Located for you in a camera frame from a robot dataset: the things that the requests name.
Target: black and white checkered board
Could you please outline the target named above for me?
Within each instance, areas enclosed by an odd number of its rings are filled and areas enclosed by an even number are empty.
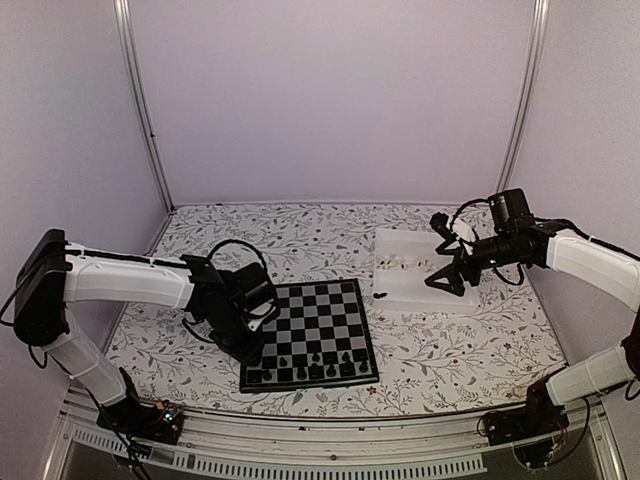
[[[280,316],[263,326],[261,363],[240,391],[344,387],[380,380],[358,280],[276,286]]]

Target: white wall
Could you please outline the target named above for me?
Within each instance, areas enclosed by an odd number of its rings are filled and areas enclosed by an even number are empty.
[[[110,0],[0,1],[0,297],[45,230],[142,253],[162,210],[134,116]],[[82,309],[100,341],[113,306]],[[0,329],[0,478],[35,479],[66,391]]]
[[[512,186],[532,210],[640,253],[640,3],[552,2]],[[578,280],[532,272],[571,362],[627,336],[633,315]],[[629,478],[640,472],[640,402],[606,401]]]
[[[515,114],[533,5],[132,2],[175,201],[486,194]]]

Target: white tray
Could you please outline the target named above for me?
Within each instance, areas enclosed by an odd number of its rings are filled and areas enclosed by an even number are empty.
[[[376,229],[373,293],[387,295],[373,299],[383,310],[473,314],[480,308],[476,288],[465,289],[462,297],[427,287],[425,278],[451,262],[438,255],[442,239],[435,233]]]

